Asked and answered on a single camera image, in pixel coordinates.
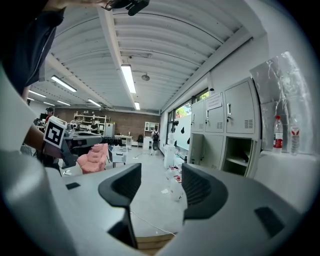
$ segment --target person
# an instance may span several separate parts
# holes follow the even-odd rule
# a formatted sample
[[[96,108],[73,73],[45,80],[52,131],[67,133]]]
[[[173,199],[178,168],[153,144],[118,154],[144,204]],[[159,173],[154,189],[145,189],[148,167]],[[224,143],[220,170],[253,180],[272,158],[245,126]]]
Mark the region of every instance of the person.
[[[151,147],[151,155],[155,155],[155,151],[159,149],[159,138],[160,134],[158,132],[158,126],[154,127],[154,131],[151,133],[152,138],[152,147]]]
[[[155,135],[156,135],[156,138],[157,138],[156,141],[158,141],[159,137],[160,137],[160,134],[159,134],[159,131],[158,131],[158,126],[154,127],[154,131],[151,133],[151,137],[152,137],[153,141],[154,141]]]
[[[95,123],[94,119],[91,119],[91,132],[93,134],[98,134],[98,124]]]
[[[48,108],[46,109],[46,114],[47,114],[48,116],[47,116],[46,119],[45,119],[45,123],[48,123],[49,118],[54,115],[54,109],[53,109],[53,107],[51,107],[51,106],[48,107]]]
[[[80,129],[80,124],[82,123],[82,121],[81,120],[79,120],[79,118],[77,117],[77,116],[75,116],[74,117],[74,120],[72,120],[71,122],[70,122],[70,124],[71,125],[76,125],[76,128],[77,129]]]
[[[26,102],[30,86],[39,80],[40,67],[55,38],[56,27],[64,18],[66,7],[80,5],[85,7],[106,6],[110,0],[41,0],[22,1],[28,10],[22,10],[22,22],[10,28],[10,36],[5,51],[1,52],[2,66],[15,90]],[[61,158],[58,148],[44,144],[44,134],[32,124],[24,143],[50,156]]]

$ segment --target brick wall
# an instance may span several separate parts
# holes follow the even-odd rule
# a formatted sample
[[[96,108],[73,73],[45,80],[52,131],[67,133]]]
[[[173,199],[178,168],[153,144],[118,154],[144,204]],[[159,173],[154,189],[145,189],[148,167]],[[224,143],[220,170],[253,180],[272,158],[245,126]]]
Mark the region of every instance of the brick wall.
[[[75,109],[75,108],[56,108],[54,115],[59,116],[60,119],[70,122],[74,119],[76,111],[80,115],[84,110],[90,109]],[[145,122],[154,122],[160,124],[160,116],[136,113],[124,113],[114,111],[94,111],[96,116],[107,116],[111,118],[111,122],[115,122],[115,134],[128,135],[131,132],[134,141],[137,141],[139,135],[144,135]],[[146,136],[151,136],[151,132],[146,132]]]

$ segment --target fluorescent ceiling light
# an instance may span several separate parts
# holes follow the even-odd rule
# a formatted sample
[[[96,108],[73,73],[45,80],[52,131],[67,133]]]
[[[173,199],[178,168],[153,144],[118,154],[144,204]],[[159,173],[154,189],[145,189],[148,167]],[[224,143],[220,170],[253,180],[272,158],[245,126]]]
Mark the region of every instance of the fluorescent ceiling light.
[[[67,106],[71,106],[70,104],[65,103],[65,102],[63,102],[63,101],[60,101],[60,100],[57,100],[57,102],[62,103],[62,104],[65,104],[65,105],[67,105]]]
[[[94,105],[97,105],[98,107],[101,107],[101,105],[99,105],[98,103],[94,102],[92,99],[88,98],[88,101],[90,101],[91,103],[93,103]]]
[[[134,105],[135,105],[136,110],[140,110],[139,102],[135,102]]]
[[[53,105],[53,104],[51,104],[51,103],[48,103],[48,102],[43,102],[44,104],[48,104],[48,105],[51,105],[51,106],[55,106],[55,105]]]
[[[132,76],[131,65],[121,65],[121,70],[130,93],[135,94],[136,88],[134,78]]]
[[[69,84],[65,83],[64,81],[62,81],[59,77],[57,77],[56,75],[53,75],[51,77],[51,79],[53,81],[56,81],[58,84],[62,85],[63,87],[69,89],[71,92],[75,93],[77,90],[75,88],[73,88],[72,86],[70,86]]]
[[[35,91],[32,91],[32,90],[29,90],[29,93],[32,93],[32,94],[35,94],[35,95],[39,95],[39,96],[44,97],[44,98],[47,97],[47,96],[44,96],[44,95],[42,95],[42,94],[40,94],[40,93],[37,93],[37,92],[35,92]]]

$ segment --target open cabinet compartment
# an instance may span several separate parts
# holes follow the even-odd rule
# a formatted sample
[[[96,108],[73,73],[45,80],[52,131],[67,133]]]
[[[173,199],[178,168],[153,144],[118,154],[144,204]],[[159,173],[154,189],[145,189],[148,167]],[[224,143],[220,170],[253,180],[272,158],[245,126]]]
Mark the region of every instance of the open cabinet compartment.
[[[245,176],[251,160],[253,140],[250,138],[226,138],[226,152],[222,170]]]
[[[202,167],[219,169],[224,136],[193,133],[191,137],[189,163]]]

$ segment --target locker handle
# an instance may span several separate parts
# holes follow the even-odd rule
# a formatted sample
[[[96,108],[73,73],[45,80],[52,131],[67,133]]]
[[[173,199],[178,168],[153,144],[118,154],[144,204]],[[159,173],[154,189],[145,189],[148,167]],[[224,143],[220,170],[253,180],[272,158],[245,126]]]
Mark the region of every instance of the locker handle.
[[[228,113],[228,116],[231,116],[231,104],[230,103],[228,103],[227,105],[226,105],[226,111],[227,111],[227,113]]]

